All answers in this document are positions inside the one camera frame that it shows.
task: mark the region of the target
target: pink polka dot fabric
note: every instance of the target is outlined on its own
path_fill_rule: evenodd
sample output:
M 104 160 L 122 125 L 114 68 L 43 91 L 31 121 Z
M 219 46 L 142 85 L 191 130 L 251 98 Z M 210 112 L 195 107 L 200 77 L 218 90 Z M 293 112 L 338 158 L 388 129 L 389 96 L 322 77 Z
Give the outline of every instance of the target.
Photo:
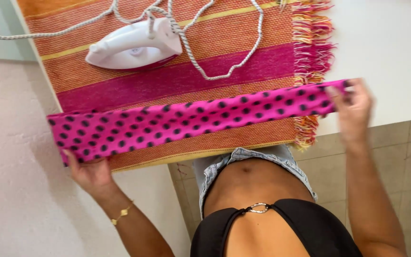
M 84 162 L 224 129 L 332 113 L 334 106 L 324 90 L 327 86 L 345 93 L 347 83 L 337 80 L 225 99 L 104 113 L 77 111 L 49 115 L 47 119 L 67 165 L 61 149 L 71 149 Z

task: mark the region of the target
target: fringe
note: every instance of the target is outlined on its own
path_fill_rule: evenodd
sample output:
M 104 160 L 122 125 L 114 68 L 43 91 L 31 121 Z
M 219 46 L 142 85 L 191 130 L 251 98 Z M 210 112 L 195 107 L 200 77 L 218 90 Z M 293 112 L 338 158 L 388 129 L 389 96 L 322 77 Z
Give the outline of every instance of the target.
M 328 17 L 316 15 L 332 6 L 330 0 L 291 0 L 294 42 L 294 85 L 319 83 L 331 68 L 331 50 L 335 46 L 327 36 L 333 31 Z M 293 145 L 300 150 L 315 143 L 317 115 L 295 118 L 296 138 Z

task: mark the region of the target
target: hand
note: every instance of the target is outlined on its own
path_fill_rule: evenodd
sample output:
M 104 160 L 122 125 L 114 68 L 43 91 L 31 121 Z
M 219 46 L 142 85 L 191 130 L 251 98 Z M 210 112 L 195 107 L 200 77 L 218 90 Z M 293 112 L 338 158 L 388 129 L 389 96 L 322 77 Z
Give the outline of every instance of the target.
M 106 158 L 79 163 L 71 151 L 65 149 L 63 153 L 68 157 L 72 179 L 95 200 L 119 190 Z
M 347 148 L 356 145 L 366 146 L 373 98 L 362 79 L 349 79 L 347 83 L 354 91 L 342 95 L 335 87 L 329 86 L 326 92 L 334 102 L 339 115 L 342 140 Z

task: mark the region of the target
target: gold bracelet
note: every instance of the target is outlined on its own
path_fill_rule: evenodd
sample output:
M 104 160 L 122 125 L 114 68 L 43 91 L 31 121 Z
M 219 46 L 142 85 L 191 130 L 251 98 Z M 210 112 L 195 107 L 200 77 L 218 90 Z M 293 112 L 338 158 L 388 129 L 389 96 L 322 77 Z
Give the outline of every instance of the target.
M 134 203 L 133 203 L 132 200 L 131 200 L 131 205 L 128 206 L 126 209 L 121 210 L 121 211 L 120 211 L 120 216 L 119 216 L 117 219 L 111 219 L 112 224 L 113 224 L 113 225 L 117 225 L 118 220 L 119 220 L 120 218 L 122 218 L 123 216 L 128 215 L 128 210 L 129 210 L 129 208 L 131 208 L 133 205 L 134 205 Z

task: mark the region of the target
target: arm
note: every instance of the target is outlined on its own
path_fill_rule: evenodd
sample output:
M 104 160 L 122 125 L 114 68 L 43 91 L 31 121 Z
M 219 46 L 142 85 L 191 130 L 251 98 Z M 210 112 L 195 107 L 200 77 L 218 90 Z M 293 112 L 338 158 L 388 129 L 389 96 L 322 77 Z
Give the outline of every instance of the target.
M 100 205 L 109 222 L 129 207 L 128 214 L 118 219 L 115 227 L 131 257 L 174 256 L 155 226 L 117 186 L 107 159 L 79 164 L 72 152 L 65 150 L 64 153 L 69 159 L 72 178 Z
M 404 235 L 375 168 L 368 142 L 372 98 L 361 79 L 348 81 L 354 93 L 327 91 L 336 105 L 346 148 L 347 197 L 351 229 L 364 256 L 407 256 Z

